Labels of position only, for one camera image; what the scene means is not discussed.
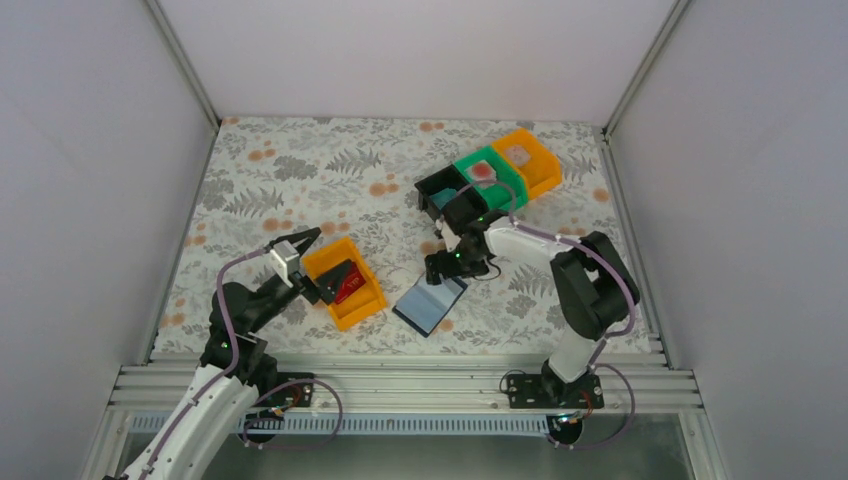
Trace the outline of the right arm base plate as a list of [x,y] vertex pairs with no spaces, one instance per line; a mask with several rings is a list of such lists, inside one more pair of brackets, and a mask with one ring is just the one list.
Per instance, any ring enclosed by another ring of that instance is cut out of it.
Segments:
[[556,376],[509,371],[499,382],[512,409],[600,409],[605,406],[600,378],[585,373],[575,382]]

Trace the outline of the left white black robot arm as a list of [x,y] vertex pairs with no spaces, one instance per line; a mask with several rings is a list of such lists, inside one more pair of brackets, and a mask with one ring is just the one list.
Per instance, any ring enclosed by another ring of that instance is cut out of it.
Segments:
[[[346,280],[359,268],[350,256],[318,274],[305,268],[318,227],[283,235],[227,262],[217,273],[210,336],[191,382],[156,436],[120,473],[121,479],[199,479],[235,427],[252,407],[295,406],[310,376],[285,377],[257,333],[295,300],[334,304]],[[225,279],[230,269],[260,258],[274,270],[258,289]]]

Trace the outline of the blue card holder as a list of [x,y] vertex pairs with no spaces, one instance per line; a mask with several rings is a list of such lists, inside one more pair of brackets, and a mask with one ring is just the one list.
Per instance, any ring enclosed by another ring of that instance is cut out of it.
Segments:
[[400,297],[392,312],[415,332],[428,338],[467,290],[461,279],[441,279],[438,285],[421,275]]

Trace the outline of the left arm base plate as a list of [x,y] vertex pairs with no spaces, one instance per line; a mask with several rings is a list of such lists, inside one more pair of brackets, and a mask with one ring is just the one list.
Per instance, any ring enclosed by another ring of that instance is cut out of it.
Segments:
[[310,407],[315,374],[311,372],[272,372],[257,383],[257,407]]

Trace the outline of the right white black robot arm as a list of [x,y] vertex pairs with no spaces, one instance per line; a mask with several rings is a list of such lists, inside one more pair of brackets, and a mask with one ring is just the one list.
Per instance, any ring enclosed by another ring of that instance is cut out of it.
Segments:
[[551,273],[566,327],[541,368],[549,396],[577,391],[608,340],[632,331],[640,292],[607,235],[548,233],[501,209],[472,220],[459,236],[446,225],[441,230],[448,248],[425,257],[431,285],[483,275],[495,257]]

